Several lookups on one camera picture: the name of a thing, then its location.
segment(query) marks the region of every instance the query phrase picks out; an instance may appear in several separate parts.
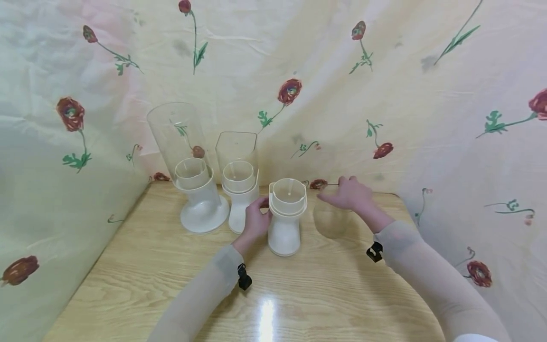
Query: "wooden table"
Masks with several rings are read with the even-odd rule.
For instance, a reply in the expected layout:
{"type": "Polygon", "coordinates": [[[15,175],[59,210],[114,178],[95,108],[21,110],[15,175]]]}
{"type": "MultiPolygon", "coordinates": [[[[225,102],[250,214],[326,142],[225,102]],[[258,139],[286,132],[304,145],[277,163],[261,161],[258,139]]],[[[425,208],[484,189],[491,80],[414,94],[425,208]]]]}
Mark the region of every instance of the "wooden table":
{"type": "MultiPolygon", "coordinates": [[[[357,216],[343,239],[317,232],[315,195],[309,192],[301,218],[299,252],[282,258],[266,240],[257,244],[246,256],[252,287],[236,286],[196,340],[444,341],[416,292],[383,261],[366,256],[372,234],[357,216]]],[[[397,196],[375,194],[375,200],[395,219],[411,222],[397,196]]],[[[154,182],[44,341],[146,341],[180,289],[236,237],[227,223],[207,235],[187,232],[179,221],[184,203],[170,182],[154,182]]]]}

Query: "hand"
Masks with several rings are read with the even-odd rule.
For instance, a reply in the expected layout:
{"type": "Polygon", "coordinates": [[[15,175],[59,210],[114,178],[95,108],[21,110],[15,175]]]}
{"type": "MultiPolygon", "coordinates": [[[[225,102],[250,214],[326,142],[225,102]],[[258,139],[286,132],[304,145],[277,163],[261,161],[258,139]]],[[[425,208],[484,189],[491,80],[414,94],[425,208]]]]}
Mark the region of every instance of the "hand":
{"type": "Polygon", "coordinates": [[[268,197],[260,197],[245,209],[245,227],[232,246],[244,255],[256,240],[268,232],[272,221],[272,212],[262,213],[261,208],[268,208],[268,197]]]}
{"type": "Polygon", "coordinates": [[[364,207],[374,206],[373,191],[359,183],[357,177],[349,179],[340,177],[335,194],[319,193],[317,197],[328,204],[344,210],[358,211],[364,207]]]}
{"type": "Polygon", "coordinates": [[[317,197],[337,208],[354,211],[374,234],[395,221],[374,203],[373,191],[359,183],[355,176],[340,177],[335,194],[319,193],[317,197]]]}

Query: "black strap buckle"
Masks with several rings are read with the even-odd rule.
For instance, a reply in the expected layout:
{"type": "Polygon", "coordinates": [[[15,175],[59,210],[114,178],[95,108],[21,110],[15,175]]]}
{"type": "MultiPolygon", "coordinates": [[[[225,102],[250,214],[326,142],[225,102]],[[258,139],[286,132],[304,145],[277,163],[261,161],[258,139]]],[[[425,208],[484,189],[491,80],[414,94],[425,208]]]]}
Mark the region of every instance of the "black strap buckle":
{"type": "Polygon", "coordinates": [[[241,264],[237,267],[237,274],[239,275],[240,279],[237,282],[237,285],[242,289],[243,291],[246,291],[249,286],[253,283],[253,280],[251,277],[247,275],[247,270],[245,264],[241,264]]]}
{"type": "Polygon", "coordinates": [[[382,244],[375,241],[374,244],[366,250],[366,255],[368,255],[369,258],[373,260],[373,262],[377,263],[378,261],[382,260],[382,252],[382,244]]]}

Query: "transparent container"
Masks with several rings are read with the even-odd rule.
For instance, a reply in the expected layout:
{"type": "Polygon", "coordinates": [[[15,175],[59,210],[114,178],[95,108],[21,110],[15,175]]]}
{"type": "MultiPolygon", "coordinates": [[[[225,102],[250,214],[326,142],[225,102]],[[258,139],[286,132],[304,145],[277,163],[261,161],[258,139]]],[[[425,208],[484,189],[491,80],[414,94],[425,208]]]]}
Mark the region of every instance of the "transparent container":
{"type": "MultiPolygon", "coordinates": [[[[325,186],[321,192],[335,194],[338,186],[325,186]]],[[[352,211],[333,207],[320,199],[313,208],[313,221],[317,231],[329,239],[339,239],[346,234],[352,222],[352,211]]]]}
{"type": "Polygon", "coordinates": [[[199,112],[193,105],[166,103],[152,109],[146,118],[174,182],[178,178],[175,169],[185,159],[203,159],[206,165],[210,165],[199,112]]]}
{"type": "Polygon", "coordinates": [[[256,133],[220,133],[215,150],[222,184],[229,192],[241,194],[254,187],[258,174],[256,146],[256,133]]]}

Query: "red poppy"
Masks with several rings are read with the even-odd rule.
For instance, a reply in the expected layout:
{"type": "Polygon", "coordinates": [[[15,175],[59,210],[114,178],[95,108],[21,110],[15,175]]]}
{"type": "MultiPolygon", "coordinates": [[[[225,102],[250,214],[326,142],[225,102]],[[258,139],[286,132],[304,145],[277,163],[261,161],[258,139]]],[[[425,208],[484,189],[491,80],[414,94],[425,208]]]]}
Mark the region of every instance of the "red poppy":
{"type": "Polygon", "coordinates": [[[194,146],[192,148],[192,155],[194,158],[203,158],[205,157],[205,150],[201,146],[194,146]]]}
{"type": "Polygon", "coordinates": [[[156,172],[154,174],[154,180],[155,181],[162,181],[162,182],[168,182],[170,181],[171,179],[167,176],[165,176],[163,173],[161,172],[156,172]]]}
{"type": "Polygon", "coordinates": [[[28,278],[28,276],[33,274],[39,267],[40,265],[38,265],[38,258],[35,256],[29,256],[17,260],[5,269],[2,276],[2,280],[4,281],[2,286],[6,284],[10,284],[13,286],[19,285],[20,283],[24,282],[28,278]]]}
{"type": "Polygon", "coordinates": [[[84,38],[88,43],[97,43],[99,41],[95,32],[88,25],[84,25],[84,38]]]}
{"type": "Polygon", "coordinates": [[[492,275],[488,266],[480,261],[471,261],[467,264],[467,271],[475,285],[480,287],[492,286],[492,275]]]}
{"type": "Polygon", "coordinates": [[[316,179],[313,182],[310,183],[310,189],[312,190],[321,190],[322,188],[326,187],[328,185],[328,182],[324,179],[316,179]]]}
{"type": "Polygon", "coordinates": [[[365,35],[366,25],[363,20],[357,23],[353,30],[351,31],[351,39],[353,40],[361,40],[363,39],[363,36],[365,35]]]}
{"type": "Polygon", "coordinates": [[[277,99],[285,106],[288,106],[300,94],[300,89],[302,89],[302,82],[299,79],[291,78],[283,83],[279,89],[277,99]]]}
{"type": "Polygon", "coordinates": [[[538,114],[539,120],[547,120],[547,89],[540,91],[528,105],[532,111],[538,114]]]}
{"type": "Polygon", "coordinates": [[[85,109],[71,97],[63,97],[55,108],[69,132],[76,132],[84,128],[85,109]]]}
{"type": "Polygon", "coordinates": [[[189,0],[181,0],[179,3],[178,3],[178,9],[184,13],[184,14],[188,14],[190,13],[190,11],[192,10],[192,5],[190,4],[190,1],[189,0]]]}
{"type": "Polygon", "coordinates": [[[374,151],[373,159],[383,158],[393,151],[393,144],[390,142],[383,143],[376,151],[374,151]]]}

